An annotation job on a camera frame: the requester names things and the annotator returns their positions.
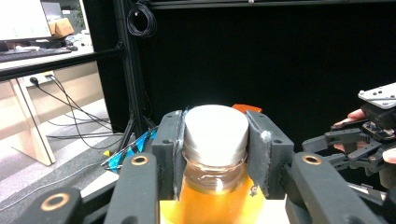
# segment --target computer monitor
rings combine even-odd
[[[19,53],[8,50],[7,42],[51,37],[40,0],[1,0],[0,54]]]
[[[47,21],[56,21],[64,17],[61,10],[61,4],[51,2],[41,2],[46,13]]]

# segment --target black cable coil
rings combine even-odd
[[[132,35],[140,36],[142,38],[147,38],[153,36],[157,31],[157,21],[155,20],[155,17],[152,14],[152,12],[146,6],[147,4],[148,1],[138,1],[137,3],[133,4],[131,10],[128,13],[126,19],[127,27],[129,33],[131,33]],[[143,13],[148,20],[148,25],[144,31],[139,31],[134,25],[134,16],[139,13]]]

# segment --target glass jar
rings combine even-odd
[[[165,223],[254,223],[263,195],[245,159],[248,120],[222,105],[203,105],[185,118],[187,165],[179,201],[160,202]]]

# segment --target black backdrop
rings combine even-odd
[[[296,149],[396,81],[396,4],[153,10],[138,47],[152,117],[186,106],[263,108]]]

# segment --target keyboard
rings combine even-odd
[[[0,55],[0,63],[12,62],[24,59],[41,58],[58,54],[66,54],[72,52],[69,49],[40,49],[24,53],[3,54]]]

